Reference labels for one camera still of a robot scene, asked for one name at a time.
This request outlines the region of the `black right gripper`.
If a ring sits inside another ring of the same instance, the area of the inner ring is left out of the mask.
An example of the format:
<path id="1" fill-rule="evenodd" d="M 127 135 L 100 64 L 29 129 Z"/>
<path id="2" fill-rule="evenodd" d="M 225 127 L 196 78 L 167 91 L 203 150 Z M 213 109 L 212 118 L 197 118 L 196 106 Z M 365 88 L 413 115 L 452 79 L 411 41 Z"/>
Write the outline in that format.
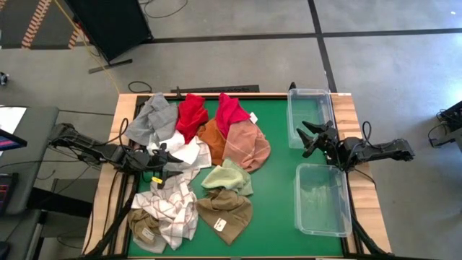
<path id="1" fill-rule="evenodd" d="M 314 124 L 303 121 L 302 124 L 312 133 L 317 134 L 316 138 L 311 138 L 303 130 L 297 129 L 297 133 L 302 140 L 304 152 L 302 156 L 308 158 L 316 149 L 321 150 L 329 157 L 334 165 L 341 165 L 339 154 L 339 136 L 338 131 L 334 128 L 333 121 L 327 121 L 325 124 Z"/>

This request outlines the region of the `plain white towel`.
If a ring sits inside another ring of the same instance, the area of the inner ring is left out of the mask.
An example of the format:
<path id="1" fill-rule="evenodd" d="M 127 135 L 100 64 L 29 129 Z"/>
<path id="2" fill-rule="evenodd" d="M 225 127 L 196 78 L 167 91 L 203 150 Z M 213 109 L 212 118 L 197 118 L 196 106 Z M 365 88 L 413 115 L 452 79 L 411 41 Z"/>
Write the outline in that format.
<path id="1" fill-rule="evenodd" d="M 155 134 L 149 137 L 147 149 L 150 155 L 153 155 L 153 150 L 158 149 L 161 144 L 166 144 L 166 150 L 173 157 L 182 160 L 181 163 L 168 162 L 164 166 L 165 170 L 184 171 L 210 168 L 212 166 L 209 146 L 201 141 L 198 136 L 194 136 L 188 144 L 185 143 L 183 135 L 178 130 L 175 130 L 171 138 L 158 143 L 154 141 L 155 137 Z"/>

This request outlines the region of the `white red-checked towel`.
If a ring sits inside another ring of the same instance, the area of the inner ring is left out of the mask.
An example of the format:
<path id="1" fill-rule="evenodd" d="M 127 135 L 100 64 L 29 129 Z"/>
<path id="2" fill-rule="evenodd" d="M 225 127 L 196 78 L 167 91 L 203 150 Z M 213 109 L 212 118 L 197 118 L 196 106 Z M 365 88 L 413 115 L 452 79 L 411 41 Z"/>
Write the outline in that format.
<path id="1" fill-rule="evenodd" d="M 135 194 L 131 209 L 143 209 L 159 220 L 160 235 L 166 247 L 178 249 L 183 240 L 192 240 L 198 225 L 197 197 L 190 182 L 199 169 L 185 170 L 167 179 L 163 189 L 151 181 L 149 190 Z"/>

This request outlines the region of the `smooth grey towel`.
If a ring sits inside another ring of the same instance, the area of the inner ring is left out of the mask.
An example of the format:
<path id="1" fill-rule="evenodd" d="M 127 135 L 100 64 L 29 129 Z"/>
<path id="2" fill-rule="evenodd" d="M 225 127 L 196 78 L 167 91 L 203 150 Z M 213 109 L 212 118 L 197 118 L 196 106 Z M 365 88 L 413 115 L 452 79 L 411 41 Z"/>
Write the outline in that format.
<path id="1" fill-rule="evenodd" d="M 149 146 L 169 139 L 178 120 L 176 103 L 169 103 L 161 92 L 144 103 L 138 116 L 128 125 L 125 135 L 132 141 Z"/>

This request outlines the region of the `orange towel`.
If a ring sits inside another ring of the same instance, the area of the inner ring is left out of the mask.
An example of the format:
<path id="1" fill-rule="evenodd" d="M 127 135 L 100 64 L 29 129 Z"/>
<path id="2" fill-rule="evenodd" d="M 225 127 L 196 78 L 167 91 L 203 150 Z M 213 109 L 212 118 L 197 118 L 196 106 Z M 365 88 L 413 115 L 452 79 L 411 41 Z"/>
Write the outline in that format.
<path id="1" fill-rule="evenodd" d="M 215 118 L 199 127 L 197 136 L 209 146 L 213 165 L 222 165 L 225 150 L 225 138 L 218 128 Z"/>

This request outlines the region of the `light green towel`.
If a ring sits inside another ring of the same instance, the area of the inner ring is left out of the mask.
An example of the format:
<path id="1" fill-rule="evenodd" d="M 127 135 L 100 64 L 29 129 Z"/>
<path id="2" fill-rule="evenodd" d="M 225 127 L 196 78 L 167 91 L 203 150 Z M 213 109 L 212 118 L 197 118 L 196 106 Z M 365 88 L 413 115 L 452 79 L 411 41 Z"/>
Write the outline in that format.
<path id="1" fill-rule="evenodd" d="M 216 166 L 205 177 L 201 186 L 205 189 L 224 188 L 241 196 L 253 194 L 250 174 L 230 159 L 225 159 L 222 165 Z"/>

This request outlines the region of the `brown towel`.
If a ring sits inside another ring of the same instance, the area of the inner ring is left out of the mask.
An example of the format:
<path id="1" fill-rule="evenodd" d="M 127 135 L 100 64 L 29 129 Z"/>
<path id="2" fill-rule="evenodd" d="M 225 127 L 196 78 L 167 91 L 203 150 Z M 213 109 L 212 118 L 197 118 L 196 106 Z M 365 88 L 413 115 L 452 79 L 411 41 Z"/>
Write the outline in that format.
<path id="1" fill-rule="evenodd" d="M 229 246 L 253 217 L 250 199 L 228 189 L 209 190 L 196 202 L 196 208 L 201 219 Z"/>
<path id="2" fill-rule="evenodd" d="M 134 240 L 153 246 L 162 242 L 159 220 L 143 209 L 131 209 L 128 212 L 128 225 Z"/>

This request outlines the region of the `pink towel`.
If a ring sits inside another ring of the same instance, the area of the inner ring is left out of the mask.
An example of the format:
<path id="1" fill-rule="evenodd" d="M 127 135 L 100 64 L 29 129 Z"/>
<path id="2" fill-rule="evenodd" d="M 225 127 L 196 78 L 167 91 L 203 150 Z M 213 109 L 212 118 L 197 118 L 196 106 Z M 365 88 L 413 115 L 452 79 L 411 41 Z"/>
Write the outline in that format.
<path id="1" fill-rule="evenodd" d="M 230 126 L 222 158 L 229 159 L 243 170 L 252 173 L 263 166 L 271 153 L 265 135 L 250 120 Z"/>

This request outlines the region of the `grey waffle towel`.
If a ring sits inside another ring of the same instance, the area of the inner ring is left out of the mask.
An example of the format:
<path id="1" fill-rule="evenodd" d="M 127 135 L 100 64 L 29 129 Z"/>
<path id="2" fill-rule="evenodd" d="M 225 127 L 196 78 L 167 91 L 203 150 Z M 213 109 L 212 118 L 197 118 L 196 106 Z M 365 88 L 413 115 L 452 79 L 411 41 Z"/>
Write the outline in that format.
<path id="1" fill-rule="evenodd" d="M 167 245 L 167 242 L 163 238 L 156 240 L 153 244 L 145 243 L 144 241 L 136 238 L 133 239 L 133 242 L 135 242 L 135 244 L 141 249 L 155 254 L 162 254 Z"/>

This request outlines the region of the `red towel with white label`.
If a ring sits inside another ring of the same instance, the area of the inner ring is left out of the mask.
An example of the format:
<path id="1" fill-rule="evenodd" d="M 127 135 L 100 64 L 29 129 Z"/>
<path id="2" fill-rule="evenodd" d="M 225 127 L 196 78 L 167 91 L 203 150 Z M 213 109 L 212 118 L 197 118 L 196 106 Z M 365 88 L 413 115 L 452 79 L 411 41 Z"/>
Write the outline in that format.
<path id="1" fill-rule="evenodd" d="M 249 121 L 250 118 L 250 114 L 241 107 L 238 98 L 230 97 L 223 92 L 219 95 L 219 105 L 215 114 L 215 120 L 219 131 L 225 139 L 229 134 L 232 124 Z"/>

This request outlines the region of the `black support strut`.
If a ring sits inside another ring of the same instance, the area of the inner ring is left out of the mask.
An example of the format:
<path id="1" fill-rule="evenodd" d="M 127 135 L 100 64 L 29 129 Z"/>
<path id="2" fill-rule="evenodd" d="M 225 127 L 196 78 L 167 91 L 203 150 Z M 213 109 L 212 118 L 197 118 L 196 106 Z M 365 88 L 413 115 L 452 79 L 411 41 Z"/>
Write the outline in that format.
<path id="1" fill-rule="evenodd" d="M 353 228 L 353 231 L 356 232 L 359 242 L 364 243 L 365 247 L 370 252 L 369 254 L 355 253 L 354 254 L 355 256 L 367 257 L 367 258 L 372 257 L 375 259 L 385 258 L 388 256 L 394 256 L 393 253 L 384 251 L 375 243 L 375 241 L 367 234 L 367 232 L 361 226 L 361 224 L 359 223 L 358 219 L 355 216 L 352 216 L 352 228 Z"/>
<path id="2" fill-rule="evenodd" d="M 127 200 L 125 200 L 125 204 L 119 209 L 113 223 L 104 232 L 102 238 L 97 242 L 96 246 L 84 255 L 85 259 L 110 259 L 120 256 L 120 254 L 114 254 L 116 238 L 118 237 L 119 227 L 126 220 L 126 216 L 131 209 L 131 205 L 139 185 L 140 175 L 140 173 L 134 175 L 131 192 Z"/>

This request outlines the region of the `black metal bar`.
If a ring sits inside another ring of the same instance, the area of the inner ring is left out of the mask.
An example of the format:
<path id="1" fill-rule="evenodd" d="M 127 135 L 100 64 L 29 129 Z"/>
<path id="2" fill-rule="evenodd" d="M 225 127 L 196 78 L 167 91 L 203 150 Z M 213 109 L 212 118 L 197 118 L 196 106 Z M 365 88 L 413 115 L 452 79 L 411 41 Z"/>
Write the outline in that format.
<path id="1" fill-rule="evenodd" d="M 225 87 L 180 88 L 177 86 L 171 93 L 213 93 L 213 92 L 260 92 L 257 84 L 235 85 Z"/>

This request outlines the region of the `tall black partition panel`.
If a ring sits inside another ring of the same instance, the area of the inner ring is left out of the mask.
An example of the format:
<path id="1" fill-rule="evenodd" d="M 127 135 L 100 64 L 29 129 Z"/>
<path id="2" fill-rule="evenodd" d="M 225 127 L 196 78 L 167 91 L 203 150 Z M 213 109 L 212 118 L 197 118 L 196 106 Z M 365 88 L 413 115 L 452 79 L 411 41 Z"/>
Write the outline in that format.
<path id="1" fill-rule="evenodd" d="M 130 64 L 131 59 L 116 63 L 112 60 L 154 39 L 139 0 L 64 1 L 84 35 L 106 61 L 106 65 L 90 69 L 90 74 Z"/>

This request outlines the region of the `dark monitor screen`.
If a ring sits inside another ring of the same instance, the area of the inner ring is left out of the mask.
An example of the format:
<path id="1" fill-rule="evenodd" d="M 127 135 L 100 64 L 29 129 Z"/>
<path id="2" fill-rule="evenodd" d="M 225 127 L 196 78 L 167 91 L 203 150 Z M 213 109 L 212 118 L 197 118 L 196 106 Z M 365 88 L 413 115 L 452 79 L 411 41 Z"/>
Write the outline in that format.
<path id="1" fill-rule="evenodd" d="M 27 146 L 27 141 L 0 129 L 0 152 Z"/>

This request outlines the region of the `dark mat orange stripes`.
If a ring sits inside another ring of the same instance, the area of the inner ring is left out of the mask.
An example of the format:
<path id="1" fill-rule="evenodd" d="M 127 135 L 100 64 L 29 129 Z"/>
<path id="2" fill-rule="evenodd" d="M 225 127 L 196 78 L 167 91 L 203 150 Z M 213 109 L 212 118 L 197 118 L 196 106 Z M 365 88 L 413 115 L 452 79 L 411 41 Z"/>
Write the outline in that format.
<path id="1" fill-rule="evenodd" d="M 72 49 L 81 38 L 64 0 L 0 0 L 0 48 Z"/>

